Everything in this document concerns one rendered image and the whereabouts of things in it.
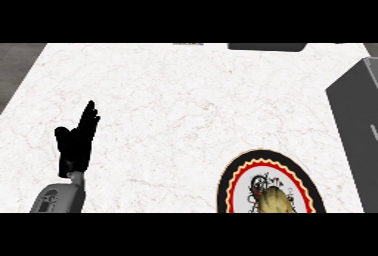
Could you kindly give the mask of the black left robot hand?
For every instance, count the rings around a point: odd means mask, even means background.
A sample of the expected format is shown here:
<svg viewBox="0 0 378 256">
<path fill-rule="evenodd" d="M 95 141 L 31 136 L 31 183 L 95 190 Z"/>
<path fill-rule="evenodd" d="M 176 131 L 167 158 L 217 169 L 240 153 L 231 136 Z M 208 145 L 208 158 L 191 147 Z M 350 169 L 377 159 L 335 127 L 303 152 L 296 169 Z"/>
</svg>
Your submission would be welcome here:
<svg viewBox="0 0 378 256">
<path fill-rule="evenodd" d="M 95 101 L 90 100 L 77 127 L 73 130 L 68 130 L 65 127 L 55 128 L 58 150 L 61 153 L 58 172 L 61 178 L 67 178 L 70 172 L 86 172 L 87 170 L 99 120 L 101 116 L 95 108 Z"/>
</svg>

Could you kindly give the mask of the black red patterned plate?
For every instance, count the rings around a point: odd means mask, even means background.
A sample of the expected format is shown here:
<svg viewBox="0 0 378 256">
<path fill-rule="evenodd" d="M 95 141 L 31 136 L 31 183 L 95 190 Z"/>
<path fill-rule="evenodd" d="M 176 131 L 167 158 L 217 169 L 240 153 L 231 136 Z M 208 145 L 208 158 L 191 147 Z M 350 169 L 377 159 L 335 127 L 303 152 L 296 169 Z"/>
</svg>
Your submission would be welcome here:
<svg viewBox="0 0 378 256">
<path fill-rule="evenodd" d="M 253 150 L 231 162 L 217 190 L 219 213 L 260 213 L 259 199 L 269 187 L 285 193 L 293 213 L 325 213 L 315 183 L 297 165 L 281 153 Z"/>
</svg>

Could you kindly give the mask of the yellowish tan round vegetable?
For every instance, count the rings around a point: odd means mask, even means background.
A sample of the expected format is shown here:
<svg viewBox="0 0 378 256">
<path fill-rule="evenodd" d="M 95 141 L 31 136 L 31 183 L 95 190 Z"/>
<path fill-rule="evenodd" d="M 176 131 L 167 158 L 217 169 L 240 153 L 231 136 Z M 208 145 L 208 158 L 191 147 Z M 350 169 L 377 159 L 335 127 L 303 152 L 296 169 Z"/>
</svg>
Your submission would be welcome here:
<svg viewBox="0 0 378 256">
<path fill-rule="evenodd" d="M 293 213 L 290 199 L 278 187 L 269 187 L 259 199 L 260 213 Z"/>
</svg>

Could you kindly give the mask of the dark grey flat object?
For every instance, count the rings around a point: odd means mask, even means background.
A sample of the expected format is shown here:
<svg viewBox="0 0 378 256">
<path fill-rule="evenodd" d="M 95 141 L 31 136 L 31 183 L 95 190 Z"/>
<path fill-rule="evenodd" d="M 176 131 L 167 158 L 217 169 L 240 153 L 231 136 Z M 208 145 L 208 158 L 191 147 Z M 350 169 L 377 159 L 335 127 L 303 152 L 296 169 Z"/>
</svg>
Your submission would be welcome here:
<svg viewBox="0 0 378 256">
<path fill-rule="evenodd" d="M 306 43 L 231 43 L 231 50 L 300 52 Z"/>
</svg>

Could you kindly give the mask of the dark grey appliance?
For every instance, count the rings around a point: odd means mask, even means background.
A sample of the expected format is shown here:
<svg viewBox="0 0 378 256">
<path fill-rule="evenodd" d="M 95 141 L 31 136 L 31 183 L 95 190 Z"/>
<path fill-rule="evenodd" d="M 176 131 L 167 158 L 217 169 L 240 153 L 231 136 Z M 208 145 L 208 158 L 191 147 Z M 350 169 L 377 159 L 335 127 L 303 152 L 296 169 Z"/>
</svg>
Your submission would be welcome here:
<svg viewBox="0 0 378 256">
<path fill-rule="evenodd" d="M 327 96 L 364 211 L 378 213 L 378 57 L 355 64 Z"/>
</svg>

